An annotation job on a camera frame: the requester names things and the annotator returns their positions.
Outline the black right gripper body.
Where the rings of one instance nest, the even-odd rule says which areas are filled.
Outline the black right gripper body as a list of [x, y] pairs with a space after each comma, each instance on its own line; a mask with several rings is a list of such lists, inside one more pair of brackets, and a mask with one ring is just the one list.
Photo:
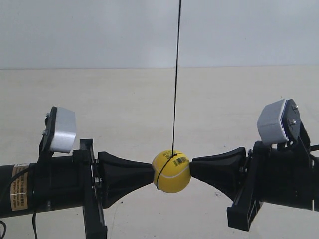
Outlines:
[[248, 231], [264, 203], [319, 210], [319, 159], [312, 155], [318, 145], [302, 143], [283, 149], [254, 144], [242, 188], [227, 208], [228, 226]]

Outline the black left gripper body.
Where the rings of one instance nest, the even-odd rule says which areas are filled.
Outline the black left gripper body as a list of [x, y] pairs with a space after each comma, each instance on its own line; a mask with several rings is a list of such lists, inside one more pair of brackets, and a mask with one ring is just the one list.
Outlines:
[[69, 156], [45, 161], [3, 165], [0, 168], [0, 217], [82, 207], [85, 237], [105, 239], [102, 184], [94, 160], [93, 140], [80, 140], [80, 148]]

